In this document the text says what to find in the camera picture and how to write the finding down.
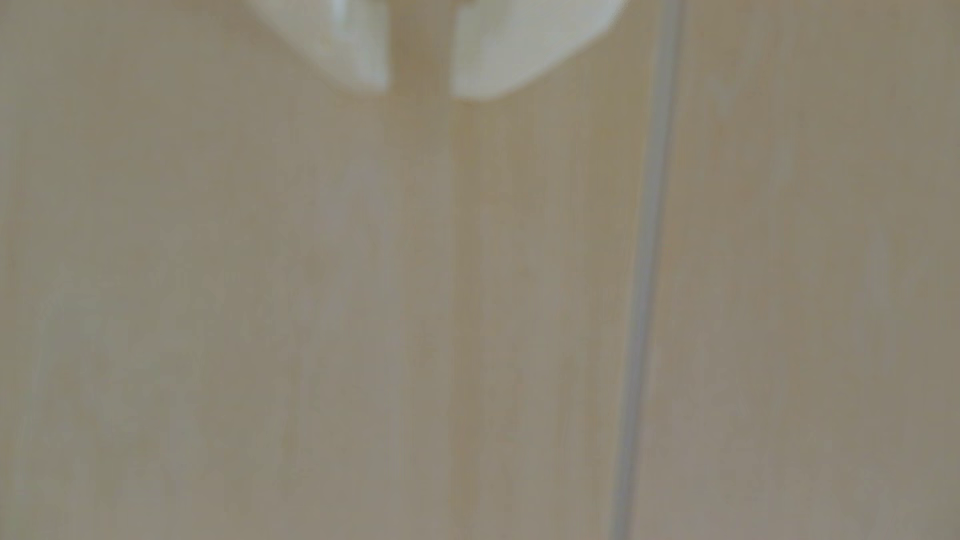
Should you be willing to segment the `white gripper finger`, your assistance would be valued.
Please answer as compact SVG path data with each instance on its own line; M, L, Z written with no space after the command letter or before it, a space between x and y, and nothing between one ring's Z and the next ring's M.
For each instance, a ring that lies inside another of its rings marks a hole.
M385 1L248 1L259 19L326 77L353 92L387 92Z
M515 92L602 38L626 1L467 1L454 24L450 91L460 100Z

